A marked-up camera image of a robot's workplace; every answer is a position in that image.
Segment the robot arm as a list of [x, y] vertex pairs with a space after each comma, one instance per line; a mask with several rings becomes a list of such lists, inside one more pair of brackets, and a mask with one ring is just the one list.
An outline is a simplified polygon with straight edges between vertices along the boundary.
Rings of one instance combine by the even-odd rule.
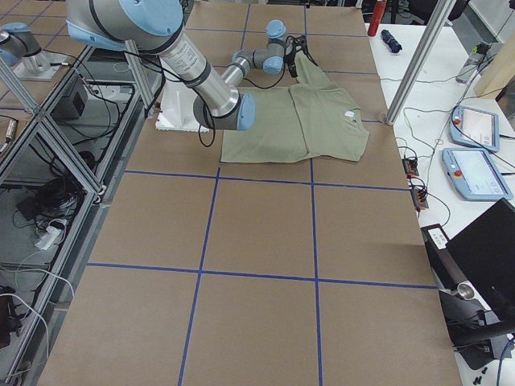
[[197, 94], [196, 120], [210, 129], [250, 129], [256, 104], [226, 83], [183, 31], [179, 1], [67, 1], [69, 35], [92, 47], [124, 51], [135, 42], [143, 54], [157, 55]]
[[266, 48], [240, 50], [233, 54], [231, 64], [222, 74], [225, 83], [238, 86], [253, 69], [272, 76], [283, 76], [287, 70], [292, 78], [298, 77], [295, 58], [299, 52], [308, 56], [307, 37], [289, 35], [286, 25], [279, 19], [273, 19], [267, 24], [266, 36]]

